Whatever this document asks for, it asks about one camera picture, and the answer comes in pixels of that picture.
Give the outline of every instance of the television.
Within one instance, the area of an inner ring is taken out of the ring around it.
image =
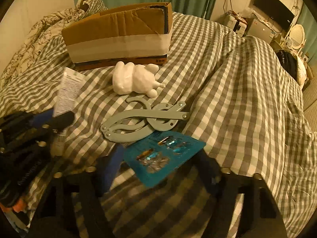
[[[280,0],[255,0],[254,6],[272,18],[284,30],[288,30],[294,14]]]

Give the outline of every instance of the checkered duvet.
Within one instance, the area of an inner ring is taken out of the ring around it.
[[[94,0],[83,17],[97,12]],[[65,67],[73,64],[61,34],[22,73],[0,90],[0,116],[13,110],[45,110],[56,103]],[[107,153],[99,127],[114,113],[137,108],[112,91],[113,67],[82,72],[86,83],[75,103],[75,122],[68,130],[66,150],[30,185],[28,208],[34,212],[52,174],[82,169]],[[173,14],[168,62],[156,74],[166,88],[158,89],[152,106],[185,101],[191,116],[178,131],[207,143],[207,153],[235,173],[261,173],[278,204],[289,237],[303,229],[317,206],[316,133],[303,116],[298,84],[281,67],[264,41],[240,38],[227,27],[180,13]],[[242,199],[228,237],[234,237]],[[200,237],[213,200],[190,162],[164,186],[146,189],[122,165],[101,203],[116,237]],[[78,225],[85,236],[80,206]]]

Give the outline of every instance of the white appliance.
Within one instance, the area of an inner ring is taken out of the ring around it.
[[[232,15],[226,15],[223,21],[223,25],[231,28],[235,33],[238,34],[239,37],[242,37],[245,29],[247,28],[247,24],[239,21],[236,17]]]

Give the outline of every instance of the white chair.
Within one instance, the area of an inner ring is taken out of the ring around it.
[[[292,50],[299,55],[302,48],[304,47],[306,43],[305,39],[305,31],[302,25],[296,24],[292,26],[287,35],[285,36],[285,40],[291,41],[291,48]]]

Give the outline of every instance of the white rabbit figurine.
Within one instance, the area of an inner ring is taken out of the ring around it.
[[[112,76],[112,85],[115,93],[119,95],[130,94],[131,92],[145,93],[148,97],[157,97],[158,93],[155,88],[165,88],[163,83],[155,80],[154,74],[159,67],[155,64],[147,66],[132,62],[124,64],[118,62]]]

